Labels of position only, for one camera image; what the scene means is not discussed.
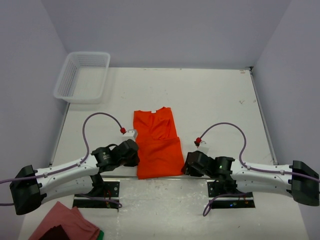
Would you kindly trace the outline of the orange t shirt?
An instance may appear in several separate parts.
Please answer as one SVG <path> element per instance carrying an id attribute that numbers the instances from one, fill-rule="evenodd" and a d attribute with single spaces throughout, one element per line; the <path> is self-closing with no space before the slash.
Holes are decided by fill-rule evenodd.
<path id="1" fill-rule="evenodd" d="M 136 110 L 133 128 L 139 147 L 137 178 L 140 180 L 182 175 L 184 157 L 171 108 L 155 112 Z"/>

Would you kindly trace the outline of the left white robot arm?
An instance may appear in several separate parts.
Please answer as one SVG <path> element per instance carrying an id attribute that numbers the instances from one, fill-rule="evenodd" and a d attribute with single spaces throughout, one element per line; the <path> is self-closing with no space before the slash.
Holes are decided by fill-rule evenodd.
<path id="1" fill-rule="evenodd" d="M 101 195 L 101 173 L 120 166 L 137 166 L 138 149 L 137 143 L 128 139 L 119 145 L 99 147 L 69 163 L 39 169 L 32 165 L 23 167 L 9 185 L 15 213 L 25 215 L 48 201 L 69 195 Z"/>

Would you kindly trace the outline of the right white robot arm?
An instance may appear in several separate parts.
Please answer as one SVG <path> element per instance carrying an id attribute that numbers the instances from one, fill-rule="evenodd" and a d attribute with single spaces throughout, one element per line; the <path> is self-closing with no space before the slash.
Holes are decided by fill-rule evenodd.
<path id="1" fill-rule="evenodd" d="M 307 164 L 263 165 L 241 163 L 232 157 L 212 158 L 200 151 L 189 152 L 181 170 L 192 177 L 209 177 L 211 198 L 250 197 L 254 192 L 284 195 L 299 204 L 320 205 L 320 176 Z"/>

